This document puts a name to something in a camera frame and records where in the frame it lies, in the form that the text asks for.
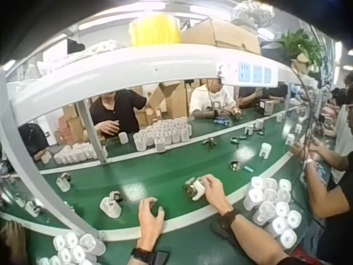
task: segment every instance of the shelf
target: shelf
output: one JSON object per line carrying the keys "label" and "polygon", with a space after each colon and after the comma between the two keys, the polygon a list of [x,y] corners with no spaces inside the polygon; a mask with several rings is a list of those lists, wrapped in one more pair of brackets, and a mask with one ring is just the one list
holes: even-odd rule
{"label": "shelf", "polygon": [[[65,105],[103,93],[143,84],[194,78],[217,78],[224,62],[256,62],[278,68],[278,80],[299,81],[285,65],[244,51],[207,45],[169,44],[129,47],[67,65],[29,84],[11,100],[18,126]],[[313,78],[303,76],[307,86]]]}

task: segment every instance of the yellow plastic bag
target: yellow plastic bag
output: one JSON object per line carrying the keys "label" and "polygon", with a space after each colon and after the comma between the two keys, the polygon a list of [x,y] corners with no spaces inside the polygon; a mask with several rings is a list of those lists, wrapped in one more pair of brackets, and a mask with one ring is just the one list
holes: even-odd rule
{"label": "yellow plastic bag", "polygon": [[146,13],[130,23],[132,46],[180,43],[180,25],[177,18],[163,13]]}

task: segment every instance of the blue outlet socket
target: blue outlet socket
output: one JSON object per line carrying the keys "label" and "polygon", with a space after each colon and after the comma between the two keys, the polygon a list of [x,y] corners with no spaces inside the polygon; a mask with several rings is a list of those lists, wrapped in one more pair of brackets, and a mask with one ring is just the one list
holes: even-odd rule
{"label": "blue outlet socket", "polygon": [[271,83],[271,78],[272,78],[271,69],[265,67],[265,69],[264,69],[264,83],[265,84],[270,84]]}
{"label": "blue outlet socket", "polygon": [[239,63],[238,80],[240,82],[250,82],[250,64],[245,62]]}
{"label": "blue outlet socket", "polygon": [[262,83],[263,81],[263,67],[260,65],[253,66],[253,82]]}

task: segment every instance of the green plant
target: green plant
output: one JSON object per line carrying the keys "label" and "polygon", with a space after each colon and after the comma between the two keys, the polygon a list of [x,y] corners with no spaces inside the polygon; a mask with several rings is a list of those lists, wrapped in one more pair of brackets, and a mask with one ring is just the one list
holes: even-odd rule
{"label": "green plant", "polygon": [[312,40],[303,29],[294,33],[288,31],[282,34],[281,39],[277,42],[284,47],[289,58],[296,59],[298,55],[304,54],[309,59],[308,66],[321,67],[322,47],[315,40]]}

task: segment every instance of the white t-shirt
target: white t-shirt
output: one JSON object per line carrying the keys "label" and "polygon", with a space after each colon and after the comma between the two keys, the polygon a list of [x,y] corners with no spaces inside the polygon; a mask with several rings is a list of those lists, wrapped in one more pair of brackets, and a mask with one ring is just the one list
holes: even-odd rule
{"label": "white t-shirt", "polygon": [[213,109],[222,109],[224,107],[231,108],[235,105],[236,102],[230,96],[225,87],[222,87],[222,89],[217,93],[212,93],[208,92],[207,87],[203,85],[194,89],[191,95],[189,112],[192,114],[195,110],[200,110],[203,112]]}
{"label": "white t-shirt", "polygon": [[[346,105],[343,105],[338,113],[336,121],[336,145],[335,152],[340,156],[347,156],[351,151],[353,151],[353,136],[351,129],[348,127],[347,123],[347,111]],[[331,169],[331,173],[334,179],[334,182],[338,182],[343,177],[345,171],[338,171],[334,168]]]}

